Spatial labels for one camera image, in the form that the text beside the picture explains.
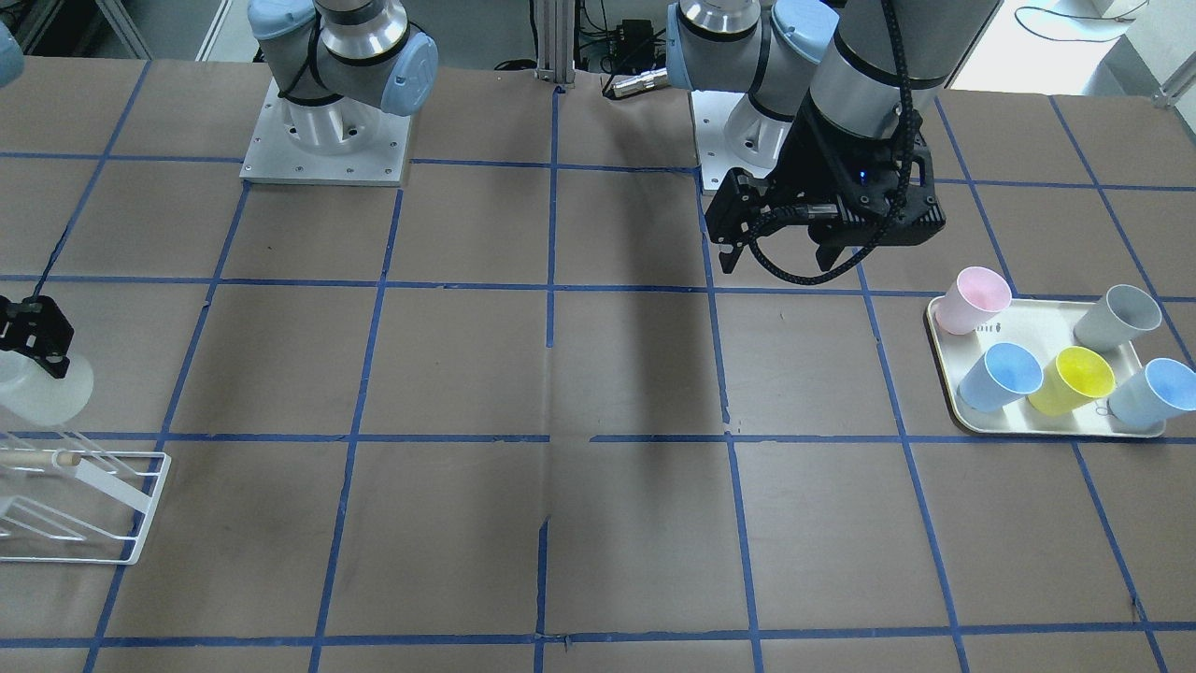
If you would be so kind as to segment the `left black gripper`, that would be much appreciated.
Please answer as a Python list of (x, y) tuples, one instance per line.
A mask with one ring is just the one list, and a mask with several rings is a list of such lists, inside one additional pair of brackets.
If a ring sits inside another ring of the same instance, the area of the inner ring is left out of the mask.
[[(930, 148), (921, 133), (921, 112), (913, 114), (911, 176), (905, 203), (880, 239), (880, 246), (919, 246), (946, 226), (935, 194)], [(875, 237), (893, 197), (901, 194), (901, 167), (907, 135), (866, 139), (832, 124), (811, 98), (803, 99), (779, 163), (765, 178), (731, 167), (704, 210), (706, 233), (719, 249), (722, 273), (734, 273), (751, 241), (750, 230), (769, 210), (798, 208), (804, 216), (781, 216), (804, 224), (823, 274), (846, 274), (859, 264), (846, 247), (862, 247)]]

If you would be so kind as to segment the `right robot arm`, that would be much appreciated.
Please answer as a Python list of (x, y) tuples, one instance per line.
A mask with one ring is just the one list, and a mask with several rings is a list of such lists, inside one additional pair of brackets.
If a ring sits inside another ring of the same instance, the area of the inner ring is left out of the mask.
[[(359, 148), (377, 121), (410, 118), (434, 88), (439, 50), (402, 1), (249, 1), (248, 22), (277, 92), (295, 149), (337, 154)], [(42, 293), (65, 247), (60, 235), (33, 292), (4, 296), (4, 351), (65, 379), (74, 328)]]

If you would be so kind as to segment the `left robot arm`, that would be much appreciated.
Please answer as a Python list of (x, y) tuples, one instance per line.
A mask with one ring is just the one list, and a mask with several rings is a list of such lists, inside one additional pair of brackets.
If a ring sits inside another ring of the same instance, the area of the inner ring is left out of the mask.
[(722, 273), (744, 251), (791, 285), (825, 285), (875, 247), (944, 230), (923, 114), (991, 22), (995, 1), (678, 1), (675, 88), (742, 93), (765, 142), (764, 178), (731, 167), (704, 212)]

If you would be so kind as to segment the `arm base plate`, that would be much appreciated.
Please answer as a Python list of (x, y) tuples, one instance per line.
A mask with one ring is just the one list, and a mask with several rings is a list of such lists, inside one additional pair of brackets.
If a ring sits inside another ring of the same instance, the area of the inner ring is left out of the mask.
[(692, 91), (695, 137), (702, 188), (713, 195), (731, 169), (744, 169), (756, 179), (777, 165), (791, 131), (791, 121), (769, 118), (748, 93)]
[(270, 81), (239, 176), (274, 186), (402, 186), (411, 127), (350, 99), (299, 106)]

